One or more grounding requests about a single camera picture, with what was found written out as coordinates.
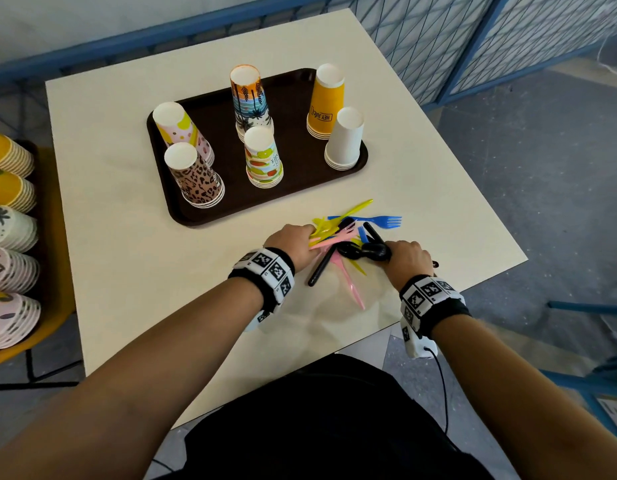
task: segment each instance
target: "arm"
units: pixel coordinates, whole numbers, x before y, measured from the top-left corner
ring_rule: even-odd
[[[317,253],[313,231],[285,226],[264,245],[300,271]],[[141,479],[262,302],[253,283],[231,278],[140,335],[0,450],[0,480]]]
[[[417,242],[387,244],[385,271],[397,290],[433,275]],[[617,438],[479,321],[449,317],[431,338],[521,478],[617,479]]]

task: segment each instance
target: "white wall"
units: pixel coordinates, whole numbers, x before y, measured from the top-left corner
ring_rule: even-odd
[[[0,0],[0,63],[252,0]]]

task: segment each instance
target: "floor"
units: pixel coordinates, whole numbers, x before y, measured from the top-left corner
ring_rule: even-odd
[[[617,48],[609,47],[608,53],[609,63],[617,66]],[[529,257],[466,290],[471,311],[536,367],[578,375],[617,353],[617,334],[611,333],[617,332],[617,320],[545,307],[550,299],[617,304],[617,76],[594,59],[595,54],[567,61],[429,115]],[[43,92],[35,96],[44,103]],[[0,101],[2,108],[14,104]],[[40,104],[29,103],[27,129],[35,141],[50,143]],[[0,130],[6,130],[1,123]],[[398,327],[340,353],[392,374],[444,423],[437,366],[432,360],[410,360]],[[80,357],[76,318],[33,354],[37,374]],[[448,387],[449,436],[498,480],[518,478],[444,357],[439,358]],[[58,379],[83,375],[76,368]],[[0,382],[24,380],[23,356],[0,365]],[[0,392],[0,446],[56,393]],[[198,421],[171,431],[155,457],[171,468],[182,467],[183,438]],[[165,473],[154,463],[146,478]]]

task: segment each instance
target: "table top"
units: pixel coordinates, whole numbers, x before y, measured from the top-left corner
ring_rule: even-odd
[[[365,114],[366,167],[200,228],[177,224],[146,131],[155,106],[229,87],[240,63],[268,77],[326,62],[345,72],[346,105]],[[349,10],[51,80],[47,92],[87,374],[224,280],[244,252],[284,224],[369,198],[366,215],[403,217],[382,236],[419,241],[457,289],[526,260]],[[398,321],[397,292],[361,263],[368,277],[351,275],[366,311],[334,266],[314,288],[304,285],[305,270],[281,313],[242,334],[177,424]]]

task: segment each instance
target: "stack of paper cups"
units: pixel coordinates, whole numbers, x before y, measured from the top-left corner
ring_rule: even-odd
[[[244,135],[246,174],[258,188],[269,189],[279,184],[284,176],[284,167],[272,131],[264,126],[255,126]]]
[[[318,67],[313,84],[311,108],[306,115],[306,129],[311,136],[329,139],[335,115],[345,105],[345,75],[333,64]]]
[[[344,107],[337,112],[336,125],[333,127],[324,160],[336,170],[348,170],[355,166],[360,157],[364,115],[354,107]]]
[[[0,248],[0,291],[26,293],[39,277],[37,259]]]
[[[163,102],[153,111],[153,120],[167,146],[175,143],[192,144],[208,166],[215,161],[215,153],[200,130],[186,114],[184,107],[176,102]]]
[[[224,197],[224,183],[204,158],[189,143],[168,147],[164,161],[182,191],[184,199],[193,207],[208,209]]]
[[[37,242],[37,220],[0,205],[0,247],[25,253]]]
[[[24,214],[35,207],[35,188],[28,180],[0,170],[0,205],[8,205]]]
[[[244,142],[246,131],[255,126],[265,126],[275,133],[260,72],[248,64],[234,67],[230,72],[230,88],[235,110],[235,129],[240,140]]]
[[[0,349],[25,339],[37,325],[40,315],[39,301],[0,291]]]
[[[33,170],[32,154],[7,136],[0,134],[0,169],[20,177],[28,177]]]

